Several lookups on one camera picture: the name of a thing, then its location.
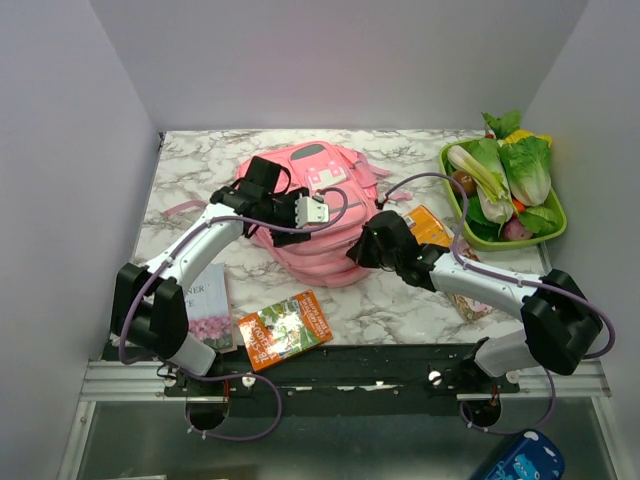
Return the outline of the pink student backpack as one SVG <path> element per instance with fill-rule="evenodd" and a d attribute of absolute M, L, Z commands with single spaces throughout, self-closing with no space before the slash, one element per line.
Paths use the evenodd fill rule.
<path fill-rule="evenodd" d="M 295 145 L 254 157 L 289 170 L 291 177 L 281 175 L 277 191 L 306 187 L 310 196 L 322 195 L 329 206 L 330 220 L 294 229 L 293 233 L 309 233 L 310 240 L 282 248 L 264 243 L 268 239 L 264 226 L 252 225 L 242 237 L 267 250 L 295 279 L 309 286 L 344 287 L 367 276 L 367 270 L 346 253 L 359 239 L 365 223 L 377 213 L 377 184 L 387 171 L 372 166 L 359 152 L 326 142 Z M 239 167 L 235 180 L 245 175 L 250 160 Z"/>

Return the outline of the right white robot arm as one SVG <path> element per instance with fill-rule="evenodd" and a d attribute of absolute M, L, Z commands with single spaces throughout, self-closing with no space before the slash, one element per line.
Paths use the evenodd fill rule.
<path fill-rule="evenodd" d="M 521 321 L 517 332 L 478 341 L 461 365 L 461 382 L 474 392 L 536 366 L 568 376 L 603 328 L 567 273 L 519 274 L 465 259 L 452 247 L 419 242 L 393 211 L 372 217 L 347 256 L 360 267 L 391 270 L 410 286 L 477 300 Z"/>

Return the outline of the orange Treehouse book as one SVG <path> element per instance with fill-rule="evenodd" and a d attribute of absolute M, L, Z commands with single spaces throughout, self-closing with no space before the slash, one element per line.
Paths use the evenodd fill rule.
<path fill-rule="evenodd" d="M 251 313 L 238 321 L 238 327 L 256 373 L 333 339 L 312 290 Z"/>

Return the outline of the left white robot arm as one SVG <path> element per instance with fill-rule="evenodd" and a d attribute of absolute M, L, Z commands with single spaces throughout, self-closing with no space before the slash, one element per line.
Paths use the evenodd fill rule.
<path fill-rule="evenodd" d="M 306 187 L 277 191 L 288 169 L 261 157 L 250 160 L 245 175 L 216 190 L 196 222 L 170 247 L 142 266 L 125 264 L 117 273 L 111 332 L 119 337 L 122 363 L 137 362 L 126 344 L 187 370 L 187 382 L 201 395 L 214 393 L 222 380 L 216 350 L 189 330 L 185 293 L 228 245 L 264 226 L 292 234 L 298 202 Z"/>

